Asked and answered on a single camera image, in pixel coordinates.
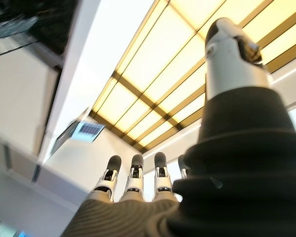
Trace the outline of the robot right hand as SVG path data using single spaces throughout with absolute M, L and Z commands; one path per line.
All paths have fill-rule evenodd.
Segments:
M 144 202 L 143 159 L 133 158 L 113 202 L 121 158 L 108 166 L 65 237 L 296 237 L 296 131 L 270 87 L 259 47 L 228 18 L 205 40 L 206 101 L 197 143 L 172 182 L 155 155 L 155 196 Z

